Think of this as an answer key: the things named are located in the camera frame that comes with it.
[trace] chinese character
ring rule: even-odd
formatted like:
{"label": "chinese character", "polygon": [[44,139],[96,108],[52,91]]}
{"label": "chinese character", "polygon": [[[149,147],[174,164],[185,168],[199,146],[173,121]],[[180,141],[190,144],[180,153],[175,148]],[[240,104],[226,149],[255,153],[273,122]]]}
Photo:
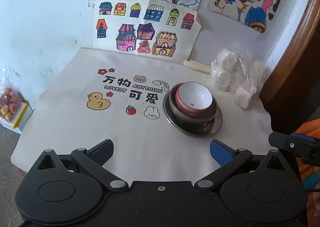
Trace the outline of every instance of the chinese character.
{"label": "chinese character", "polygon": [[139,100],[141,94],[142,94],[142,92],[138,92],[138,91],[135,91],[135,90],[131,90],[131,91],[130,91],[130,94],[129,94],[129,97],[130,97],[130,98],[135,98],[136,100]]}
{"label": "chinese character", "polygon": [[158,94],[147,93],[147,100],[151,104],[156,104],[156,100],[158,100]]}
{"label": "chinese character", "polygon": [[118,79],[118,85],[124,85],[126,87],[129,87],[131,85],[131,82],[128,80],[128,79],[123,79],[123,78],[120,78]]}
{"label": "chinese character", "polygon": [[116,79],[115,77],[108,76],[108,75],[106,75],[105,78],[106,78],[106,79],[103,80],[103,82],[106,83],[106,82],[109,81],[109,84],[112,84],[112,83],[113,83],[113,79]]}

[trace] floor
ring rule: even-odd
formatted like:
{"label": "floor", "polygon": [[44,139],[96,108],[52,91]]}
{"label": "floor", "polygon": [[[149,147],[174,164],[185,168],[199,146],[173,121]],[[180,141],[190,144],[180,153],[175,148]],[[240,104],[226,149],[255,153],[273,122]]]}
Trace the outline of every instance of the floor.
{"label": "floor", "polygon": [[0,125],[0,226],[18,227],[23,221],[14,202],[16,190],[24,176],[10,157],[20,135]]}

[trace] silver rivet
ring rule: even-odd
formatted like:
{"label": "silver rivet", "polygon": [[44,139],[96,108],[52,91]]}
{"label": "silver rivet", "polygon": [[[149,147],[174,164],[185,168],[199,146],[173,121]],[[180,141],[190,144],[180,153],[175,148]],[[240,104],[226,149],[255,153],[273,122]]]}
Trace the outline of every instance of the silver rivet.
{"label": "silver rivet", "polygon": [[203,179],[198,181],[198,186],[202,188],[208,188],[210,186],[213,186],[213,182],[210,180]]}
{"label": "silver rivet", "polygon": [[113,180],[109,184],[112,188],[122,188],[125,186],[125,181],[123,180]]}

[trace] yellow roof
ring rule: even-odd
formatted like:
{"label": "yellow roof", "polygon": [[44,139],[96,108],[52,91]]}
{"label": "yellow roof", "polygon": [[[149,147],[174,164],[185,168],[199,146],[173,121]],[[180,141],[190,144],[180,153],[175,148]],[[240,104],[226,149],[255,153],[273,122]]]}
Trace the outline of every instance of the yellow roof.
{"label": "yellow roof", "polygon": [[131,10],[141,10],[141,5],[139,3],[135,3],[131,6]]}

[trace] white tablecloth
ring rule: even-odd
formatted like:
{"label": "white tablecloth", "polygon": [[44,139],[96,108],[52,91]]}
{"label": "white tablecloth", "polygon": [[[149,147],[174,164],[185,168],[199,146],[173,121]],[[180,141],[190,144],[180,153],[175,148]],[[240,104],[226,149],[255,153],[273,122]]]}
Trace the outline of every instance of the white tablecloth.
{"label": "white tablecloth", "polygon": [[[108,72],[98,74],[99,69]],[[134,81],[136,75],[145,76],[146,82]],[[115,79],[103,82],[106,76]],[[223,113],[220,131],[199,139],[175,128],[162,109],[166,92],[154,90],[163,85],[154,81],[165,82],[170,88],[186,81],[207,86]],[[139,100],[130,97],[131,90],[142,93]],[[99,111],[88,109],[88,95],[93,92],[102,93],[111,102],[110,107]],[[147,101],[150,93],[157,94],[155,104]],[[128,105],[136,109],[136,114],[126,113]],[[158,108],[158,119],[144,116],[148,106]],[[212,139],[219,139],[233,149],[247,148],[254,154],[266,154],[271,149],[268,143],[271,132],[270,116],[260,100],[244,111],[233,102],[230,93],[213,88],[208,74],[147,57],[80,49],[51,87],[41,94],[11,161],[28,171],[44,149],[70,154],[78,147],[90,149],[109,138],[115,150],[104,167],[129,185],[134,180],[194,183],[219,168],[209,152]]]}

